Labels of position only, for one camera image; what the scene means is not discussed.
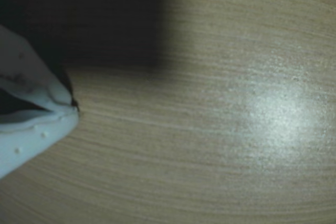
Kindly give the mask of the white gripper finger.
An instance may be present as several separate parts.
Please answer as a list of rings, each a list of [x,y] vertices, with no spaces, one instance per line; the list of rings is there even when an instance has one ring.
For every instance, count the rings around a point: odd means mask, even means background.
[[[77,110],[69,89],[31,44],[1,25],[1,88],[50,111]]]
[[[23,110],[1,115],[1,178],[65,138],[78,122],[76,108],[63,112]]]

